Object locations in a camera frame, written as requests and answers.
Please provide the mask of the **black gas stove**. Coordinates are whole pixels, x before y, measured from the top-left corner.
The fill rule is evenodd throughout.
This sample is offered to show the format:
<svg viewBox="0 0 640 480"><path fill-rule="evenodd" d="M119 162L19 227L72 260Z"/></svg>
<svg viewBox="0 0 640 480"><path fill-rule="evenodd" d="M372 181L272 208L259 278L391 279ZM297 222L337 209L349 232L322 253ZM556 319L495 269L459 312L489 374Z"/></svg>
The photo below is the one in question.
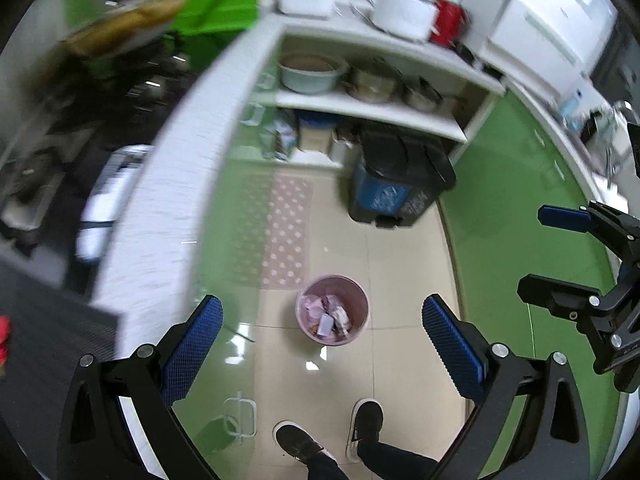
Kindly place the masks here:
<svg viewBox="0 0 640 480"><path fill-rule="evenodd" d="M92 62L66 58L32 140L1 152L1 245L40 281L87 296L97 264L76 259L79 221L114 151L152 145L198 74L186 40L168 32Z"/></svg>

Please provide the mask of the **golden frying pan with lid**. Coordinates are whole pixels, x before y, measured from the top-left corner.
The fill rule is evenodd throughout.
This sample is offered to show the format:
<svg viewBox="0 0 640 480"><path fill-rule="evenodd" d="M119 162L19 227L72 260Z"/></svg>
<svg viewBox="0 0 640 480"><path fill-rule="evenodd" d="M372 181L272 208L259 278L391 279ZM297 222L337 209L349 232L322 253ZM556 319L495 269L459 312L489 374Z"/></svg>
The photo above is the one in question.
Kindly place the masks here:
<svg viewBox="0 0 640 480"><path fill-rule="evenodd" d="M107 13L67 37L62 45L80 58L99 58L135 49L162 36L190 0L145 0Z"/></svg>

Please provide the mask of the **pink dotted floor mat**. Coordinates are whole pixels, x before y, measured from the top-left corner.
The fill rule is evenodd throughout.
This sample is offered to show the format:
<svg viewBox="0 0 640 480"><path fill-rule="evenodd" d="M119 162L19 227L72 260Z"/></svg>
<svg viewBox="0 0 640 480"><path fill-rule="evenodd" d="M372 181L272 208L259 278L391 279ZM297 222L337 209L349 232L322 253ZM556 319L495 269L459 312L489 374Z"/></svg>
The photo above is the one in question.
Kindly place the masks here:
<svg viewBox="0 0 640 480"><path fill-rule="evenodd" d="M306 280L311 200L311 180L274 176L260 267L262 289L298 289Z"/></svg>

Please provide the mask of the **small steel saucepan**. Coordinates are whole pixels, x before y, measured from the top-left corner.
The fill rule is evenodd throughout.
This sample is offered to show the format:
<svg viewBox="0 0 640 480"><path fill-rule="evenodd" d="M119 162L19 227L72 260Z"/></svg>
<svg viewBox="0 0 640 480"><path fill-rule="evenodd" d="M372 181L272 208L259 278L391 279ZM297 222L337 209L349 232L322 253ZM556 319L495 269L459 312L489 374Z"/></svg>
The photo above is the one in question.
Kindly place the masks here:
<svg viewBox="0 0 640 480"><path fill-rule="evenodd" d="M426 79L404 83L402 100L414 110L422 113L434 113L444 102L444 96L437 91Z"/></svg>

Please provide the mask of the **light blue basin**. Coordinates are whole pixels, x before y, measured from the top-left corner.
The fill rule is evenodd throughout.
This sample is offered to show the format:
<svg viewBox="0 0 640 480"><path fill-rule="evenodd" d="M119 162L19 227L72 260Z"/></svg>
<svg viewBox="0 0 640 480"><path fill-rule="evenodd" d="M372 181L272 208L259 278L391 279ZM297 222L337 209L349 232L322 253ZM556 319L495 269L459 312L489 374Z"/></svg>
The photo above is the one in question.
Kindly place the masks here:
<svg viewBox="0 0 640 480"><path fill-rule="evenodd" d="M348 69L342 58L324 54L288 53L279 61L282 86L306 96L333 91Z"/></svg>

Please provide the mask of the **pink waste basket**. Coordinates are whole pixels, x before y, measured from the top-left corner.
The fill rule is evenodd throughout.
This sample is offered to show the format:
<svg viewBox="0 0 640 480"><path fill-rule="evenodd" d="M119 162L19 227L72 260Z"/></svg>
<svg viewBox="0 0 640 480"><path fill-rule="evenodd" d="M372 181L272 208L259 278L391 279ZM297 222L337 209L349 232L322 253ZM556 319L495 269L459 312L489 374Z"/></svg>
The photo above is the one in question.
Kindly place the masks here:
<svg viewBox="0 0 640 480"><path fill-rule="evenodd" d="M339 347L355 341L370 318L369 298L347 276L328 274L306 286L295 303L300 330L322 346Z"/></svg>

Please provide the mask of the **plastic water bottle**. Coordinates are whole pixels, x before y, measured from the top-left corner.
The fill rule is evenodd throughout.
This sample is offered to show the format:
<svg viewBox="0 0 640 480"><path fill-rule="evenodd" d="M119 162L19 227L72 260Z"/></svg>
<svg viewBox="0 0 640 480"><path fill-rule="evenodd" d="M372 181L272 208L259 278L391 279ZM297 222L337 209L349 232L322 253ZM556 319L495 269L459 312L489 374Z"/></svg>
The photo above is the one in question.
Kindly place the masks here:
<svg viewBox="0 0 640 480"><path fill-rule="evenodd" d="M577 89L559 107L561 124L568 131L576 132L584 125L585 119L579 111L582 92Z"/></svg>

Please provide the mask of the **red paper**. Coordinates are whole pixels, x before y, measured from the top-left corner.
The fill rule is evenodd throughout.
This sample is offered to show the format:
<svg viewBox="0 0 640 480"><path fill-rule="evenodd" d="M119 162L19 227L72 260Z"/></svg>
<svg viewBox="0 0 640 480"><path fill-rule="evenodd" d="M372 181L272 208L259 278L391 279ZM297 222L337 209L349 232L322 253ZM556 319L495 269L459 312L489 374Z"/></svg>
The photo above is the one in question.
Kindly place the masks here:
<svg viewBox="0 0 640 480"><path fill-rule="evenodd" d="M6 315L0 316L0 365L6 364L9 353L9 341L12 334L11 319Z"/></svg>

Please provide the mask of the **left black shoe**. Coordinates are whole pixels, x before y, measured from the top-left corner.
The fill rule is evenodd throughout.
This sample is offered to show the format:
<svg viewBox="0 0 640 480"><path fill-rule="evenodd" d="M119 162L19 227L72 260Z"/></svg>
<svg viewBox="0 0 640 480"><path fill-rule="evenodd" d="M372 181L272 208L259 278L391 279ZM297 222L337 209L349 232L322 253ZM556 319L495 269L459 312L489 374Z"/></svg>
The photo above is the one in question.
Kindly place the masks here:
<svg viewBox="0 0 640 480"><path fill-rule="evenodd" d="M312 460L319 457L335 460L323 445L292 420L279 422L274 426L272 435L285 454L304 465L308 465Z"/></svg>

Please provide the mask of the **white shelf unit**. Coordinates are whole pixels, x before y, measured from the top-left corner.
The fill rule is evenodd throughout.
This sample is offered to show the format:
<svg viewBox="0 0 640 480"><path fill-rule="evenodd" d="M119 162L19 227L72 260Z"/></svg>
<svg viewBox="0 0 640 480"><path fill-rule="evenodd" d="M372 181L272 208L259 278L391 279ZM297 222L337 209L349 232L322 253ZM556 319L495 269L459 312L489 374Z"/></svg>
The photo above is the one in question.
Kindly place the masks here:
<svg viewBox="0 0 640 480"><path fill-rule="evenodd" d="M504 85L469 66L454 52L380 32L362 21L286 18L270 14L256 30L280 61L284 76L319 60L344 65L344 74L321 93L300 93L280 82L265 103L285 110L379 122L442 140L456 162L506 92Z"/></svg>

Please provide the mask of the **red kettle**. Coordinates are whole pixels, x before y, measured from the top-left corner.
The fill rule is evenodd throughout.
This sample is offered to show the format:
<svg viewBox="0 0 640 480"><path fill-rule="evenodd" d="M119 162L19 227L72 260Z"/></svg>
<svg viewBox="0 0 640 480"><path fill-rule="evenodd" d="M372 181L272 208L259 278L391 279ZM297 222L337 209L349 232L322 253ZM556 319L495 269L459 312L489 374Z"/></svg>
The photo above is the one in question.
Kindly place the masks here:
<svg viewBox="0 0 640 480"><path fill-rule="evenodd" d="M463 6L451 0L434 0L436 20L430 36L432 44L452 48L469 25L469 14Z"/></svg>

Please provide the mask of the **large steel pot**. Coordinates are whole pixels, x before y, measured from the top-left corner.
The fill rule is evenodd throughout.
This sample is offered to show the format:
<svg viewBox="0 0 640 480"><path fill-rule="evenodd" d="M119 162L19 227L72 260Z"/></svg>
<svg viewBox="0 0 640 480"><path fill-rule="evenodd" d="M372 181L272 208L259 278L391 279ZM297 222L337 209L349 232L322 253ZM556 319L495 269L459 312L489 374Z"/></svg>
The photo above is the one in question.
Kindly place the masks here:
<svg viewBox="0 0 640 480"><path fill-rule="evenodd" d="M400 85L401 72L384 58L352 61L345 82L346 92L350 96L369 104L390 102Z"/></svg>

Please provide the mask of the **white blue lidded storage box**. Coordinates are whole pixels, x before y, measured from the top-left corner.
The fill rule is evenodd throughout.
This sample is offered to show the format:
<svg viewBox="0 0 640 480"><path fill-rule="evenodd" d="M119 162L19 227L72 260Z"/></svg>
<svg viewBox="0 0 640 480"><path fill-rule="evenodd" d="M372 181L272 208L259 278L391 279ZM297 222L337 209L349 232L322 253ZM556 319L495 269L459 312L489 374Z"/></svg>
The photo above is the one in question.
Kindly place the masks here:
<svg viewBox="0 0 640 480"><path fill-rule="evenodd" d="M296 110L298 148L303 152L329 154L337 119L326 113Z"/></svg>

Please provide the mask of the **black striped placemat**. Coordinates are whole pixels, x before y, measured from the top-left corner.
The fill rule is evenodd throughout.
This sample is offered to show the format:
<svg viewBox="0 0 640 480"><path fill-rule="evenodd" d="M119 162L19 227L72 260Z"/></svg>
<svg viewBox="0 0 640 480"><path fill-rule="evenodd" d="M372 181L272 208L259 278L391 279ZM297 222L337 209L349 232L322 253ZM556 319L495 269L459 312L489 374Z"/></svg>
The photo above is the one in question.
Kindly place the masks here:
<svg viewBox="0 0 640 480"><path fill-rule="evenodd" d="M11 321L1 401L58 402L66 397L81 356L111 359L119 316L81 296L53 288L3 260L1 313Z"/></svg>

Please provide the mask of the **green white food bag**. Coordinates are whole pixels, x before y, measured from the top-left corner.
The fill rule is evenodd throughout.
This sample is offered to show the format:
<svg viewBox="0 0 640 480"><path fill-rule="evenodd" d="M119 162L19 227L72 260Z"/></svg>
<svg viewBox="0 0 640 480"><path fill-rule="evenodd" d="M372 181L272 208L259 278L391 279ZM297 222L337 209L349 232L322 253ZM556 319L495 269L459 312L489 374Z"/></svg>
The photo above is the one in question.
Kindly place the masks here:
<svg viewBox="0 0 640 480"><path fill-rule="evenodd" d="M276 110L258 133L262 157L284 160L291 158L298 144L295 115L289 110Z"/></svg>

